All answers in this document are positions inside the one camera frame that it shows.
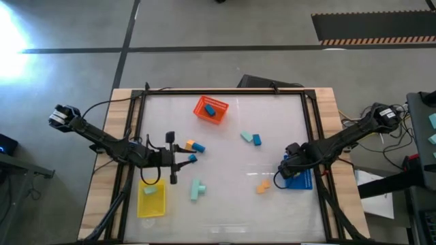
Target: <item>yellow basket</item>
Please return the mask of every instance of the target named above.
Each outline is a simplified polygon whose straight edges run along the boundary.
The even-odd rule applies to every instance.
[[[145,180],[153,183],[156,180]],[[138,183],[138,218],[148,218],[165,215],[165,180],[159,180],[155,185],[157,191],[145,195],[144,188],[149,187],[142,180]]]

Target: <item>toy block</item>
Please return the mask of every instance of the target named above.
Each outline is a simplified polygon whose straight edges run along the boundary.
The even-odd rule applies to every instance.
[[[190,161],[197,161],[197,157],[196,157],[194,154],[191,154],[191,155],[188,157],[188,159],[189,159]]]
[[[263,187],[262,185],[257,186],[256,187],[256,193],[257,194],[265,193],[265,187]]]
[[[270,183],[269,180],[263,180],[263,181],[262,181],[262,186],[263,186],[265,189],[268,189],[268,188],[271,187],[271,183]]]
[[[240,133],[240,136],[242,136],[247,142],[251,142],[253,140],[253,136],[246,131],[242,131],[242,133]]]
[[[433,128],[436,129],[436,113],[431,114],[429,116],[429,119],[430,119],[431,126],[433,126]]]
[[[191,201],[197,201],[198,194],[204,194],[206,192],[206,186],[200,184],[200,180],[193,179],[191,186]]]
[[[193,140],[188,140],[187,142],[186,142],[186,146],[185,146],[185,149],[186,150],[192,150],[192,145],[195,143],[195,141],[193,141]]]
[[[144,193],[145,195],[150,195],[157,192],[157,187],[156,186],[148,186],[144,188]]]
[[[429,141],[430,141],[432,144],[436,144],[436,134],[433,135],[433,136],[431,136],[431,137],[429,138]]]
[[[215,110],[211,105],[207,104],[206,106],[204,106],[204,109],[207,111],[207,114],[209,114],[209,116],[215,115]]]
[[[258,134],[253,135],[253,141],[255,146],[260,146],[262,142],[260,141],[260,136]]]
[[[206,150],[206,147],[204,147],[200,144],[197,144],[197,143],[192,144],[192,148],[198,152],[201,152],[201,153],[203,153],[204,150]]]

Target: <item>cyan block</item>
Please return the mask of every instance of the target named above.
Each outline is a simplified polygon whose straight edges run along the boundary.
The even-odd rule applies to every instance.
[[[436,144],[436,134],[433,135],[433,136],[431,136],[431,137],[429,138],[429,141],[430,141],[432,144]]]
[[[431,114],[429,118],[430,118],[431,126],[433,126],[433,128],[436,129],[436,113]]]
[[[211,105],[207,104],[206,106],[204,106],[204,109],[207,111],[207,114],[209,114],[209,116],[215,115],[215,110]]]
[[[144,193],[145,195],[150,195],[157,192],[157,187],[156,186],[148,186],[144,188]]]
[[[192,144],[192,148],[198,152],[201,152],[201,153],[203,153],[204,150],[206,150],[206,147],[204,147],[200,144],[197,144],[197,143]]]
[[[197,201],[198,194],[204,194],[206,192],[206,186],[200,184],[200,180],[193,179],[191,187],[191,201]]]
[[[188,159],[189,159],[190,161],[197,161],[197,157],[196,157],[194,154],[191,154],[191,155],[188,157]]]
[[[242,133],[240,133],[240,136],[242,136],[247,142],[251,142],[253,140],[253,136],[246,131],[242,131]]]
[[[260,136],[258,134],[253,135],[253,141],[255,146],[260,146],[262,142],[260,141]]]

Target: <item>orange block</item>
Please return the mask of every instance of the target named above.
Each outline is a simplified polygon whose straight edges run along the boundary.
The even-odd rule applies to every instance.
[[[256,187],[256,193],[257,194],[262,194],[262,193],[265,193],[265,188],[263,187],[263,186],[257,186]]]
[[[270,180],[263,180],[263,181],[262,181],[262,186],[263,186],[265,189],[270,188],[270,187],[271,187]]]

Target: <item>orange basket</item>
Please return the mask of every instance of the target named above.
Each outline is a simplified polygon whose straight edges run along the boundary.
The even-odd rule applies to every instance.
[[[214,116],[209,116],[207,111],[204,109],[204,106],[206,106],[207,104],[211,105],[212,108],[215,110]],[[193,110],[193,113],[201,119],[218,125],[222,122],[225,112],[227,112],[228,108],[228,104],[203,95],[198,100],[198,103],[196,105],[196,108]]]

